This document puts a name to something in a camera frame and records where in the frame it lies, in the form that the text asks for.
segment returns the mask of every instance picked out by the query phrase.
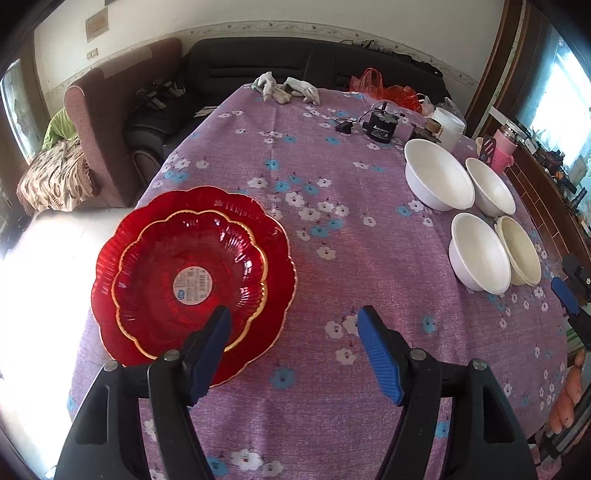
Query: green cloth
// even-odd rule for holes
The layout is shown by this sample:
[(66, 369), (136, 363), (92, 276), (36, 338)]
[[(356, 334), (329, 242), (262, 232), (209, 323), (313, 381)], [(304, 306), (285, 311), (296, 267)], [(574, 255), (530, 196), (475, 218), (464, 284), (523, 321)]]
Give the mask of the green cloth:
[(66, 113), (66, 109), (62, 108), (49, 122), (41, 149), (47, 151), (60, 140), (73, 140), (77, 135), (76, 127)]

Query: white bowl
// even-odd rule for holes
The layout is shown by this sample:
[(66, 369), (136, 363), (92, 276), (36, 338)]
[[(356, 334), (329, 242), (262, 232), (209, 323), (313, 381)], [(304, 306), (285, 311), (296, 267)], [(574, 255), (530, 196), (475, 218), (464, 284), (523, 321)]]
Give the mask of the white bowl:
[(511, 262), (511, 283), (535, 287), (542, 278), (542, 266), (530, 236), (507, 216), (496, 221), (495, 230)]
[(449, 260), (456, 276), (472, 290), (500, 295), (509, 288), (511, 265), (501, 240), (471, 213), (458, 213), (452, 220)]
[(451, 153), (415, 138), (404, 147), (408, 186), (425, 205), (440, 212), (466, 210), (474, 205), (474, 185)]
[(476, 206), (482, 213), (489, 217), (515, 213), (513, 195), (492, 168), (480, 160), (468, 158), (466, 169), (474, 182)]

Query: table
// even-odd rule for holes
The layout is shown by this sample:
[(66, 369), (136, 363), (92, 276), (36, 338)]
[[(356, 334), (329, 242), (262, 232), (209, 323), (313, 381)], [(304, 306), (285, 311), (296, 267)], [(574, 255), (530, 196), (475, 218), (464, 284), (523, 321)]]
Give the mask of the table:
[[(485, 359), (532, 435), (564, 382), (566, 339), (548, 283), (552, 272), (544, 267), (538, 287), (510, 286), (503, 296), (466, 289), (447, 256), (457, 212), (433, 212), (404, 180), (411, 126), (401, 125), (388, 145), (372, 142), (359, 127), (339, 134), (335, 118), (356, 117), (373, 100), (332, 90), (320, 96), (319, 107), (296, 98), (279, 105), (240, 88), (171, 155), (138, 204), (172, 189), (215, 185), (255, 198), (291, 242), (299, 282), (282, 336), (191, 411), (214, 473), (375, 476), (400, 411), (381, 394), (358, 336), (356, 312), (366, 304), (410, 345), (441, 361)], [(404, 122), (424, 122), (404, 112)], [(464, 137), (455, 155), (465, 161), (474, 151)], [(510, 188), (515, 218), (544, 251)], [(73, 411), (106, 358), (91, 315), (74, 373)], [(439, 475), (449, 407), (442, 401), (426, 478)], [(164, 478), (144, 401), (141, 416), (152, 476)]]

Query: red glass bowl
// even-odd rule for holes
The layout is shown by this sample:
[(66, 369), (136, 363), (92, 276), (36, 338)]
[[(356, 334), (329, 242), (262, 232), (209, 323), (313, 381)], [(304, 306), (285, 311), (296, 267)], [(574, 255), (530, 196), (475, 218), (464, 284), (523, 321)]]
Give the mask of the red glass bowl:
[(125, 248), (112, 286), (116, 320), (140, 352), (157, 358), (225, 305), (231, 350), (265, 306), (266, 278), (267, 259), (248, 227), (215, 210), (181, 210)]
[(100, 251), (91, 296), (92, 310), (100, 327), (103, 345), (113, 358), (124, 365), (139, 365), (150, 361), (119, 329), (115, 320), (111, 287), (119, 270), (118, 259), (125, 248), (137, 239), (143, 228), (184, 209), (214, 209), (243, 223), (250, 228), (257, 245), (267, 256), (267, 303), (261, 314), (251, 323), (242, 342), (223, 354), (212, 382), (212, 385), (219, 385), (240, 373), (274, 345), (296, 294), (296, 269), (290, 257), (285, 231), (279, 222), (266, 215), (262, 207), (250, 197), (226, 193), (216, 187), (198, 187), (186, 192), (164, 193), (149, 205), (131, 212)]

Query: person's hand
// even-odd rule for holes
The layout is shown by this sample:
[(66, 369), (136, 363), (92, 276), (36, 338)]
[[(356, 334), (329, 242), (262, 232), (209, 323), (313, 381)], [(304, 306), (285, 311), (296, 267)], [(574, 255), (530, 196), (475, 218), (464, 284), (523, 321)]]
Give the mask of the person's hand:
[[(582, 349), (577, 353), (574, 359), (574, 367), (570, 369), (569, 375), (566, 378), (566, 385), (558, 395), (558, 400), (552, 406), (550, 411), (550, 418), (548, 424), (550, 429), (559, 434), (563, 427), (570, 428), (574, 422), (574, 406), (581, 400), (583, 396), (583, 388), (581, 386), (581, 367), (585, 360), (585, 350)], [(584, 431), (576, 439), (573, 444), (577, 443), (583, 436)]]

